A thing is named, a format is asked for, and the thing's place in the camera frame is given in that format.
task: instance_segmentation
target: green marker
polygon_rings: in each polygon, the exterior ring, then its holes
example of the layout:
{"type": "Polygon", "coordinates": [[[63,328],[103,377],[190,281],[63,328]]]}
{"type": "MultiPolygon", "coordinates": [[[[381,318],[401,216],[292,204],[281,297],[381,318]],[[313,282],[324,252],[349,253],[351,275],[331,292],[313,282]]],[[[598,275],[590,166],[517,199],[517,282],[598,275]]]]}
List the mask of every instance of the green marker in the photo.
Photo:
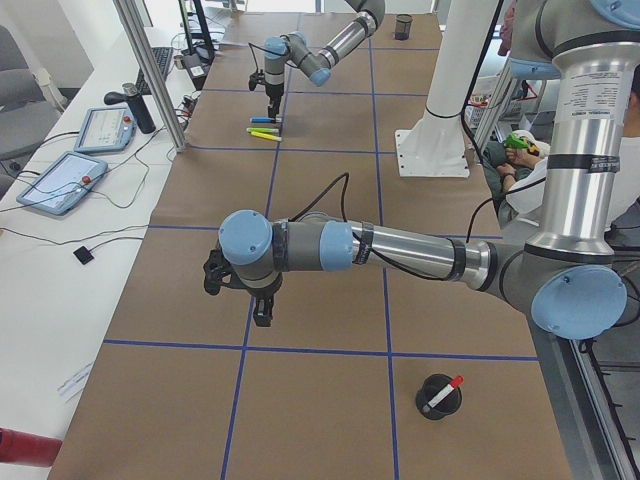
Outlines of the green marker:
{"type": "Polygon", "coordinates": [[[511,132],[505,139],[503,145],[507,148],[528,148],[529,143],[511,132]]]}
{"type": "Polygon", "coordinates": [[[280,130],[277,128],[264,128],[264,127],[249,127],[247,128],[247,132],[258,132],[258,133],[280,133],[280,130]]]}

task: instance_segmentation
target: tablet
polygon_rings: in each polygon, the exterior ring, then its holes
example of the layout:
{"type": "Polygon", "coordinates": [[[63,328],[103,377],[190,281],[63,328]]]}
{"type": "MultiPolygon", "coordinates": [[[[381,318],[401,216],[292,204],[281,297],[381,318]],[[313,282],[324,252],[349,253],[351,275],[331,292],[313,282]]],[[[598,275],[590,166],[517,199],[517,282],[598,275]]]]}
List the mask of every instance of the tablet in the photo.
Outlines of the tablet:
{"type": "Polygon", "coordinates": [[[65,152],[16,200],[53,215],[64,215],[104,177],[107,169],[103,160],[65,152]]]}
{"type": "Polygon", "coordinates": [[[131,141],[135,126],[128,107],[90,108],[73,149],[89,154],[120,152],[131,141]]]}

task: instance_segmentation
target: yellow marker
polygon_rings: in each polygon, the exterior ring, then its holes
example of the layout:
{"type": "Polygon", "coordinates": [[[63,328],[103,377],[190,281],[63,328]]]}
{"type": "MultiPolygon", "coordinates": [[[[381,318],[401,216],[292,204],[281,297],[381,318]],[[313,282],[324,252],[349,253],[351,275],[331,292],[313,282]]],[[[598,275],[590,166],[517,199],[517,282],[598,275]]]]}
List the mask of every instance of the yellow marker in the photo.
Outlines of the yellow marker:
{"type": "Polygon", "coordinates": [[[277,128],[262,128],[262,127],[249,127],[247,132],[260,132],[260,133],[280,133],[277,128]]]}
{"type": "Polygon", "coordinates": [[[274,142],[281,142],[282,137],[276,137],[275,135],[269,135],[268,133],[262,132],[249,132],[254,137],[265,138],[267,140],[273,140],[274,142]]]}

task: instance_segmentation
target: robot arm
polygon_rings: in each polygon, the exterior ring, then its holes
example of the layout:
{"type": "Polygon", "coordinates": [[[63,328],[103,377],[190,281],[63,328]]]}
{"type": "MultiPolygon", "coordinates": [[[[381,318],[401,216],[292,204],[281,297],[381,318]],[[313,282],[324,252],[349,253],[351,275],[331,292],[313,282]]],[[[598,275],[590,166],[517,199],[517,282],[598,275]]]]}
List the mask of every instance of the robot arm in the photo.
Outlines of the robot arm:
{"type": "Polygon", "coordinates": [[[271,224],[257,212],[240,211],[220,228],[219,248],[205,264],[206,290],[249,291],[256,323],[268,326],[282,272],[370,263],[463,281],[563,338],[591,338],[611,327],[626,306],[626,288],[609,268],[613,251],[604,229],[633,70],[640,63],[640,2],[627,2],[621,17],[606,5],[518,3],[514,39],[528,39],[530,48],[514,48],[513,54],[529,73],[553,59],[562,75],[542,221],[524,246],[460,244],[317,215],[271,224]],[[575,12],[586,20],[578,21],[575,12]]]}
{"type": "Polygon", "coordinates": [[[382,24],[384,0],[346,2],[358,12],[357,17],[317,54],[309,50],[307,40],[300,32],[266,40],[264,71],[255,72],[249,77],[249,89],[253,91],[257,85],[265,86],[270,118],[275,118],[280,111],[280,101],[284,95],[284,66],[288,61],[300,68],[314,85],[321,86],[331,77],[331,69],[382,24]]]}
{"type": "Polygon", "coordinates": [[[336,221],[310,214],[270,223],[240,210],[220,227],[219,245],[204,265],[205,290],[247,290],[253,318],[268,327],[274,296],[288,271],[341,271],[351,265],[401,268],[427,280],[461,281],[507,301],[543,329],[591,338],[613,325],[626,305],[617,274],[602,265],[537,258],[522,247],[458,240],[336,221]]]}

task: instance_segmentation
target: marker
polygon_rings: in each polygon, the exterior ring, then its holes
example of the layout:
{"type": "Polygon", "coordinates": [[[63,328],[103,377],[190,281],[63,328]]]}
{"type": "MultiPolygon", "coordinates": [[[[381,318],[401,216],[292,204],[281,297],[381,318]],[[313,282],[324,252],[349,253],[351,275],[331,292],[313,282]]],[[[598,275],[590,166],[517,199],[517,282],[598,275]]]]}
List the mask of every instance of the marker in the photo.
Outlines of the marker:
{"type": "Polygon", "coordinates": [[[277,128],[260,128],[260,127],[249,127],[247,128],[247,132],[260,132],[260,133],[280,133],[280,130],[277,128]]]}
{"type": "Polygon", "coordinates": [[[259,138],[266,138],[267,140],[273,140],[274,142],[281,142],[282,141],[282,137],[277,137],[275,135],[269,135],[268,133],[262,133],[262,132],[249,132],[251,135],[253,135],[254,137],[259,137],[259,138]]]}
{"type": "Polygon", "coordinates": [[[431,400],[429,400],[427,402],[427,404],[422,407],[422,411],[424,413],[427,413],[429,410],[431,410],[432,408],[435,408],[438,406],[438,404],[444,400],[445,398],[447,398],[447,395],[449,395],[451,392],[453,392],[456,388],[458,388],[462,382],[464,381],[464,379],[458,375],[456,378],[454,378],[453,380],[451,380],[448,384],[446,384],[444,386],[444,388],[442,390],[440,390],[435,397],[433,397],[431,400]]]}
{"type": "Polygon", "coordinates": [[[282,123],[282,119],[280,117],[251,117],[250,121],[251,123],[282,123]]]}

